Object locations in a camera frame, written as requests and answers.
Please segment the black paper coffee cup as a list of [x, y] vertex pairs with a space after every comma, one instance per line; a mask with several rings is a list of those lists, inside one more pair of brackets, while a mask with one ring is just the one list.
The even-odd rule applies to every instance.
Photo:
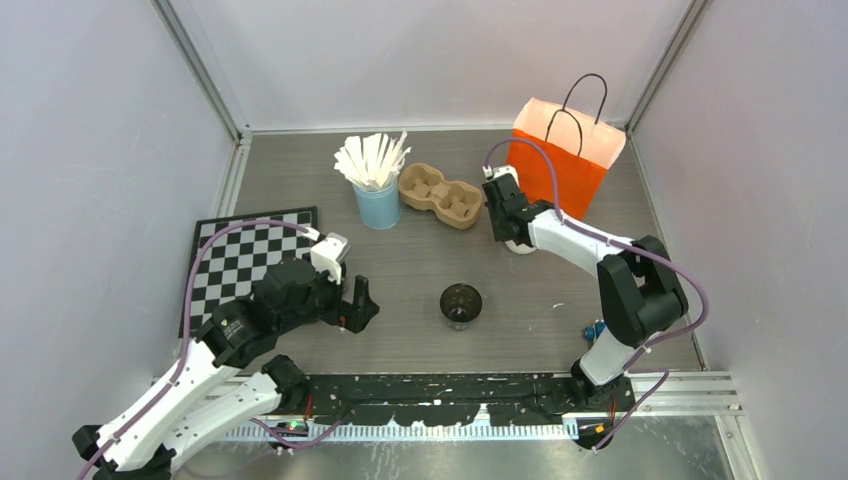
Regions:
[[448, 286], [441, 294], [439, 307], [447, 325], [457, 331], [466, 330], [480, 316], [483, 298], [466, 283]]

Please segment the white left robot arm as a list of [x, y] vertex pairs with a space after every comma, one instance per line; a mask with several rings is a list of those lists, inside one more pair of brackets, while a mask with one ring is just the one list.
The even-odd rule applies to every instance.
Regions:
[[286, 355], [273, 357], [234, 392], [198, 403], [304, 324], [320, 320], [361, 332], [380, 311], [368, 279], [356, 276], [351, 301], [343, 295], [343, 281], [307, 260], [270, 266], [248, 295], [213, 310], [185, 354], [130, 408], [107, 424], [80, 427], [72, 436], [78, 454], [97, 479], [168, 479], [227, 430], [275, 409], [298, 412], [307, 380]]

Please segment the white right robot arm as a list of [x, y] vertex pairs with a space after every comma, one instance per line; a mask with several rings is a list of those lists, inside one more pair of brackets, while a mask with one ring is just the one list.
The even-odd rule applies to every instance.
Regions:
[[576, 221], [547, 201], [530, 202], [509, 167], [487, 168], [482, 185], [496, 240], [522, 253], [552, 253], [598, 282], [606, 329], [572, 367], [571, 397], [596, 410], [611, 395], [638, 348], [688, 311], [688, 300], [668, 265], [664, 244], [609, 235]]

